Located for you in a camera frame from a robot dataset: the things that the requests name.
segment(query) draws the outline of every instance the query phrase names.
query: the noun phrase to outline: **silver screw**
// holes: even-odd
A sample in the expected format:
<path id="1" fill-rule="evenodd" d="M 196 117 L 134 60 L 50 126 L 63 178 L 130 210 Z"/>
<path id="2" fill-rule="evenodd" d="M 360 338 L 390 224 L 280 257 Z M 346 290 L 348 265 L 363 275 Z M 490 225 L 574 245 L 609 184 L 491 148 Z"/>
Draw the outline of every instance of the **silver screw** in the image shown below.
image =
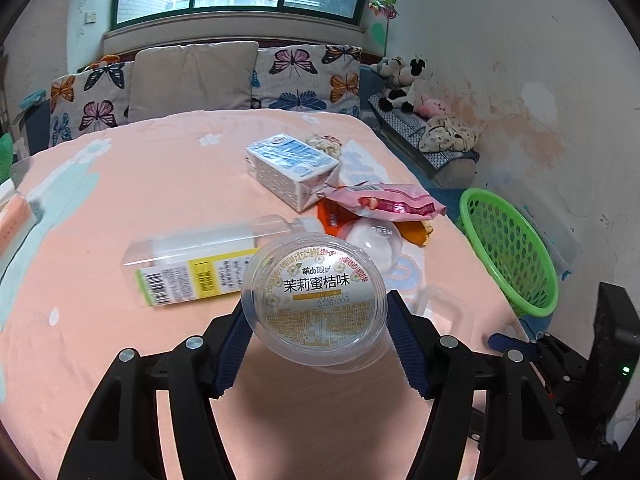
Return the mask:
<path id="1" fill-rule="evenodd" d="M 195 350 L 196 348 L 200 348 L 203 343 L 204 343 L 204 340 L 199 335 L 195 335 L 193 337 L 188 338 L 184 344 L 189 350 Z"/>
<path id="2" fill-rule="evenodd" d="M 120 361 L 122 361 L 123 363 L 126 363 L 127 361 L 131 361 L 135 356 L 136 353 L 131 348 L 127 348 L 120 352 L 120 354 L 118 355 L 118 359 L 120 359 Z"/>
<path id="3" fill-rule="evenodd" d="M 507 357 L 514 363 L 519 363 L 524 359 L 524 355 L 520 350 L 512 349 L 507 352 Z"/>
<path id="4" fill-rule="evenodd" d="M 444 335 L 440 338 L 440 344 L 444 348 L 455 348 L 458 346 L 458 340 L 452 335 Z"/>

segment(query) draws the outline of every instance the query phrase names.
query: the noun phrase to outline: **bottle label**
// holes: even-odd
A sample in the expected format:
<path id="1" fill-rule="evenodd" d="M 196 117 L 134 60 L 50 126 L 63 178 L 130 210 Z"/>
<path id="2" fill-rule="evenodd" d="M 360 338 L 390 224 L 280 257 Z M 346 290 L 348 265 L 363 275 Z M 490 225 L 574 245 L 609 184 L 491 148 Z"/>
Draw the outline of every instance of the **bottle label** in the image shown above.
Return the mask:
<path id="1" fill-rule="evenodd" d="M 300 249 L 267 279 L 266 321 L 293 343 L 336 346 L 366 327 L 375 294 L 367 271 L 348 254 L 322 246 Z"/>
<path id="2" fill-rule="evenodd" d="M 149 306 L 210 298 L 242 287 L 246 266 L 257 249 L 144 267 L 138 286 Z"/>

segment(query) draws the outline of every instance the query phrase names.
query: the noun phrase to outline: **pink butterfly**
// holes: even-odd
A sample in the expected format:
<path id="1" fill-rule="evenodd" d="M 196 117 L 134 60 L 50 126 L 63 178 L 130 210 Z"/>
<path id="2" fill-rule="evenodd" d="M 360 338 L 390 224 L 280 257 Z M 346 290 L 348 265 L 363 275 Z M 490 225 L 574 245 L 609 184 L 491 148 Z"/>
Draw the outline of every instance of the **pink butterfly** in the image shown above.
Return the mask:
<path id="1" fill-rule="evenodd" d="M 298 72 L 298 67 L 310 74 L 318 73 L 314 64 L 309 61 L 309 53 L 302 48 L 297 49 L 295 52 L 285 48 L 277 51 L 275 57 L 276 61 L 273 62 L 273 66 L 271 70 L 269 70 L 271 75 L 278 74 L 288 67 L 290 67 L 289 78 L 291 78 L 294 70 L 296 70 L 298 77 L 302 77 L 300 72 Z"/>
<path id="2" fill-rule="evenodd" d="M 113 115 L 113 103 L 111 101 L 105 99 L 100 106 L 96 104 L 96 101 L 91 101 L 84 105 L 84 116 L 78 130 L 83 131 L 94 122 L 94 131 L 97 126 L 100 126 L 100 123 L 106 124 L 109 128 L 118 126 L 116 117 Z"/>

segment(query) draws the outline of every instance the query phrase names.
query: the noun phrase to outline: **pink plush toy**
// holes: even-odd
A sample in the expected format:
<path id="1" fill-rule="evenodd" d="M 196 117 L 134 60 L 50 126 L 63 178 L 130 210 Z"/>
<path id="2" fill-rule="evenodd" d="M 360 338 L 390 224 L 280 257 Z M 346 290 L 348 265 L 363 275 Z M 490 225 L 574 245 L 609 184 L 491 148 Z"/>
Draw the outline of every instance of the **pink plush toy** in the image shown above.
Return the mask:
<path id="1" fill-rule="evenodd" d="M 449 108 L 442 101 L 431 99 L 427 94 L 422 94 L 414 102 L 414 112 L 425 119 L 450 115 Z"/>

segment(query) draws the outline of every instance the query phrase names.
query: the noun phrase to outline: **bed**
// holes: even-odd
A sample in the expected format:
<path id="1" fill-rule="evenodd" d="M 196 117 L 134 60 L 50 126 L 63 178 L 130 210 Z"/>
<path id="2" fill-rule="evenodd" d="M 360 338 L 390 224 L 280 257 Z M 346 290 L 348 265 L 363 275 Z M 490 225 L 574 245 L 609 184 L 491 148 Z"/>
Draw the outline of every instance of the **bed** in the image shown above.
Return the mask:
<path id="1" fill-rule="evenodd" d="M 145 308 L 121 269 L 127 245 L 155 234 L 297 213 L 246 174 L 244 147 L 277 133 L 331 134 L 344 145 L 340 178 L 417 183 L 361 121 L 282 110 L 188 112 L 97 131 L 14 165 L 39 223 L 0 282 L 0 420 L 42 480 L 54 480 L 90 396 L 118 352 L 167 351 L 229 313 L 237 294 Z M 303 215 L 314 215 L 315 208 Z M 466 238 L 446 217 L 430 243 L 406 243 L 387 280 L 408 304 L 437 285 L 473 309 L 464 341 L 515 330 L 513 311 Z M 168 398 L 159 423 L 167 478 L 181 478 Z M 477 398 L 481 405 L 482 397 Z M 238 479 L 405 478 L 430 402 L 412 390 L 393 349 L 334 376 L 288 362 L 252 338 L 236 385 L 213 410 Z M 473 478 L 468 440 L 460 480 Z"/>

